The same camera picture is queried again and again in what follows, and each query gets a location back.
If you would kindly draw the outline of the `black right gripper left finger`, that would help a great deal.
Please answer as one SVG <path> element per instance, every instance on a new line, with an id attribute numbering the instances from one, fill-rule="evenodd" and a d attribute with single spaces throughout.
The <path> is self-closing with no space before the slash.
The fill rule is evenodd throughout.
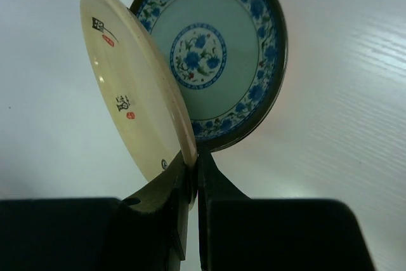
<path id="1" fill-rule="evenodd" d="M 133 195 L 1 201 L 2 270 L 179 270 L 189 174 L 178 154 Z"/>

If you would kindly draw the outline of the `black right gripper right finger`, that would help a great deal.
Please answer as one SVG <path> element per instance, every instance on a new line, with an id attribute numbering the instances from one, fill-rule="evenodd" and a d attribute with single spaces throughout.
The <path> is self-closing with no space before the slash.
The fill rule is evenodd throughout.
<path id="1" fill-rule="evenodd" d="M 334 199 L 251 199 L 198 147 L 203 270 L 374 270 L 358 220 Z"/>

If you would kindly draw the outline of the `pale green rimmed plate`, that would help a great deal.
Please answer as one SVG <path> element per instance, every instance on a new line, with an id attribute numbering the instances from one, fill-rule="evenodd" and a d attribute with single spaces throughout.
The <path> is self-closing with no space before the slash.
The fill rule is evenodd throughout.
<path id="1" fill-rule="evenodd" d="M 80 0 L 80 16 L 101 95 L 143 176 L 153 180 L 177 154 L 193 171 L 190 117 L 152 36 L 120 0 Z"/>

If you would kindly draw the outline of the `blue floral patterned plate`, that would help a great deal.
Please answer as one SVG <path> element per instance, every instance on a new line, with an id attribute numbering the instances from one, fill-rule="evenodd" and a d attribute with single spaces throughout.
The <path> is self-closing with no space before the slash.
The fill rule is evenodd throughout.
<path id="1" fill-rule="evenodd" d="M 164 55 L 199 143 L 223 150 L 262 123 L 287 65 L 278 0 L 134 0 L 130 9 Z"/>

